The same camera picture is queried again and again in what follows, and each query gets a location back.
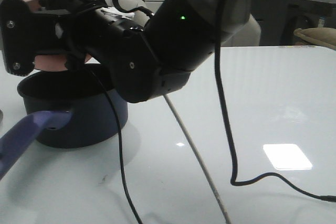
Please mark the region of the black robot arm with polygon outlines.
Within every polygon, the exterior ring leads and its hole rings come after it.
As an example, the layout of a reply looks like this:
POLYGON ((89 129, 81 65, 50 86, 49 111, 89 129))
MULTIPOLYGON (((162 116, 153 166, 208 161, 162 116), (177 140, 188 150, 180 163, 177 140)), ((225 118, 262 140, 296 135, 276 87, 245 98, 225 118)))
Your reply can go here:
POLYGON ((137 103, 183 87, 220 44, 249 20, 251 0, 164 0, 145 25, 103 12, 105 0, 1 2, 3 57, 8 73, 26 76, 41 55, 64 55, 80 69, 87 55, 105 66, 122 98, 137 103))

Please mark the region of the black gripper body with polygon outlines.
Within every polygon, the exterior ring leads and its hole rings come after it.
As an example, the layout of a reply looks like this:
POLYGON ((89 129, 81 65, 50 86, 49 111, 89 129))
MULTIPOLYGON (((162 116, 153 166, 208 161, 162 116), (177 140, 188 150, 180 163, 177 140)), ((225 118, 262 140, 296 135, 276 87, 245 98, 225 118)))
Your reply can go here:
POLYGON ((109 22, 97 13, 99 9, 71 12, 69 20, 61 23, 68 52, 46 55, 65 55, 67 69, 94 57, 113 72, 120 70, 123 62, 129 63, 131 57, 147 55, 140 26, 125 19, 109 22))

